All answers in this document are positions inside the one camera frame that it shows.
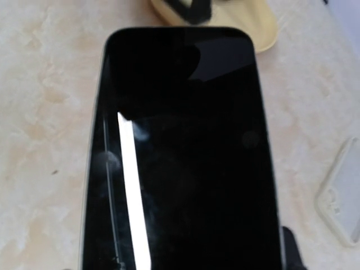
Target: beige marble surface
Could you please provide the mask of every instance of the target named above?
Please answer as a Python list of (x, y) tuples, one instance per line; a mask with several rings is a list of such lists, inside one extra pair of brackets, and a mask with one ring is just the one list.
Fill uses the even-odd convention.
[[(283, 224), (311, 270), (359, 269), (315, 212), (341, 145), (360, 137), (360, 64), (321, 0), (269, 0), (280, 26), (258, 56)], [(78, 269), (88, 139), (102, 48), (159, 25), (147, 0), (0, 3), (0, 269)]]

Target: smartphone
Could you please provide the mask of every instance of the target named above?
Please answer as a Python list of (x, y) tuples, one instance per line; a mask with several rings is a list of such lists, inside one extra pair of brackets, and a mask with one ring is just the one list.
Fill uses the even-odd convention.
[(80, 269), (284, 269), (254, 47), (231, 28), (107, 41)]

